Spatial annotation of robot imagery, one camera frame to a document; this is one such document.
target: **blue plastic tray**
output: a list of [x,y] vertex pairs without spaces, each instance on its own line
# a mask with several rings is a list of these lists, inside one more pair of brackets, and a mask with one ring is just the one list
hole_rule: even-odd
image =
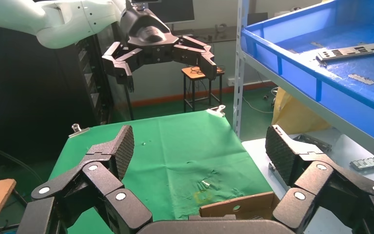
[[336,49],[361,43],[374,43],[374,0],[333,0],[242,30],[243,51],[374,137],[374,84],[348,77],[374,80],[374,56],[326,66],[315,61],[323,50],[318,45]]

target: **cardboard box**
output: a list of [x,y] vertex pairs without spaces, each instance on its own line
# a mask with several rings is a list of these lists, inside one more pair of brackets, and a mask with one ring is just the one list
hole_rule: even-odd
[[280,199],[274,192],[267,192],[202,206],[199,212],[201,217],[223,217],[226,214],[233,214],[237,219],[261,216],[270,220],[279,202]]

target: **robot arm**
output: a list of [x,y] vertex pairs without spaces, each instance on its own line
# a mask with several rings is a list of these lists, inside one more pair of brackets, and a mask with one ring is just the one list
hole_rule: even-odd
[[[135,3],[145,0],[133,0]],[[214,80],[210,46],[175,37],[149,9],[129,0],[0,0],[0,27],[35,35],[51,49],[63,48],[118,22],[127,46],[115,42],[103,56],[106,72],[133,91],[132,72],[144,64],[176,61],[199,66]]]
[[120,22],[124,0],[0,0],[0,27],[35,35],[51,49],[71,45]]

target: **black robotic claw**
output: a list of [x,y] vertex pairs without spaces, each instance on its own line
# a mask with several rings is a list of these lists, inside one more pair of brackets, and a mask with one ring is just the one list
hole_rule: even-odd
[[104,54],[104,69],[118,84],[134,91],[132,72],[145,64],[180,62],[200,67],[210,80],[217,75],[211,46],[190,37],[175,37],[149,9],[135,7],[124,12],[120,29],[127,46],[114,42]]

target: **floor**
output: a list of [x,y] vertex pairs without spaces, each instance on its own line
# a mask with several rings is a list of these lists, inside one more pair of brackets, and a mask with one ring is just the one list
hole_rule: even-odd
[[[244,91],[244,98],[255,108],[264,112],[272,112],[271,102],[273,100],[270,90],[272,87],[260,88],[257,90]],[[263,96],[269,95],[268,100],[263,100]],[[230,124],[233,122],[233,93],[224,94],[223,100],[226,106],[224,112]],[[208,108],[207,101],[197,102],[197,110],[205,110]],[[242,105],[242,125],[241,125],[241,140],[253,140],[264,138],[267,127],[271,124],[273,114],[261,113],[252,109],[246,102]],[[181,101],[168,102],[163,104],[144,106],[134,108],[134,117],[136,119],[159,117],[173,114],[180,114],[183,112],[183,105]],[[45,161],[29,165],[33,168],[39,176],[45,181],[48,179],[56,161]],[[17,181],[16,190],[30,201],[31,191],[40,183],[31,176],[28,170],[20,166],[5,166],[0,167],[0,179],[14,178]],[[0,226],[5,224],[16,224],[22,218],[24,208],[16,202],[11,196],[5,204],[0,214]]]

